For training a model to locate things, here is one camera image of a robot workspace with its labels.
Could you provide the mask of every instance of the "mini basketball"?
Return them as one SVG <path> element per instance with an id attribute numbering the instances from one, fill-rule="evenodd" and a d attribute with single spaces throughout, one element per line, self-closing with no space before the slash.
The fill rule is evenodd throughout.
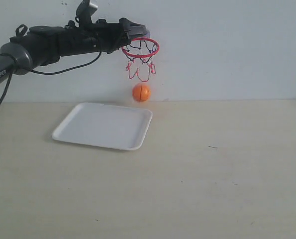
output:
<path id="1" fill-rule="evenodd" d="M 137 102 L 147 101 L 151 96 L 150 87 L 146 84 L 139 83 L 132 89 L 132 97 Z"/>

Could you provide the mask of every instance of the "white wall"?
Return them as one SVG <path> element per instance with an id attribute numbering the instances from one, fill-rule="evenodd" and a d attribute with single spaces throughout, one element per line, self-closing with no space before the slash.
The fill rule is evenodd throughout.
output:
<path id="1" fill-rule="evenodd" d="M 0 46 L 22 23 L 64 26 L 80 2 L 0 0 Z M 147 25 L 160 42 L 152 100 L 296 98 L 296 0 L 98 0 L 98 5 L 94 20 L 127 17 Z M 63 58 L 38 70 L 60 70 L 94 57 Z M 15 76 L 6 100 L 124 100 L 133 84 L 125 65 L 117 52 L 60 76 Z"/>

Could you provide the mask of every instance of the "white plastic tray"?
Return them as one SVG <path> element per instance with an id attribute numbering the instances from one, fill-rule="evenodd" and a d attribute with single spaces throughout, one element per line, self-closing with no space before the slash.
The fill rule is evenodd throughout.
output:
<path id="1" fill-rule="evenodd" d="M 95 103 L 77 105 L 53 132 L 54 140 L 120 150 L 142 146 L 152 119 L 145 109 Z"/>

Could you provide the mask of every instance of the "mini basketball hoop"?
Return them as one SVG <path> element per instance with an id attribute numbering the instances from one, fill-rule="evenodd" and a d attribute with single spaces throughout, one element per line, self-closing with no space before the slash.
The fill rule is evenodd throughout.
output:
<path id="1" fill-rule="evenodd" d="M 159 52 L 159 50 L 159 43 L 148 37 L 135 38 L 130 45 L 122 47 L 122 52 L 128 58 L 126 71 L 129 73 L 129 79 L 138 77 L 141 82 L 148 82 L 151 74 L 156 74 L 156 66 L 153 63 L 152 58 Z M 137 63 L 136 71 L 135 73 L 131 73 L 131 69 L 134 68 L 132 67 L 134 63 Z M 147 65 L 149 68 L 149 73 L 146 79 L 143 79 L 139 74 L 140 65 Z"/>

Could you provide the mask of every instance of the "black robotic arm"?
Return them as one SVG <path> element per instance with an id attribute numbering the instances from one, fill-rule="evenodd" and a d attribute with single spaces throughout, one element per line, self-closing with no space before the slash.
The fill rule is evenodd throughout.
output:
<path id="1" fill-rule="evenodd" d="M 121 18 L 119 23 L 107 23 L 104 19 L 92 23 L 91 16 L 96 10 L 95 4 L 84 0 L 75 18 L 79 27 L 74 21 L 69 21 L 65 27 L 35 26 L 29 31 L 21 25 L 16 30 L 16 36 L 0 49 L 0 83 L 13 73 L 24 75 L 34 72 L 34 68 L 56 63 L 63 56 L 92 52 L 110 54 L 129 45 L 132 39 L 148 33 L 144 25 L 127 18 Z"/>

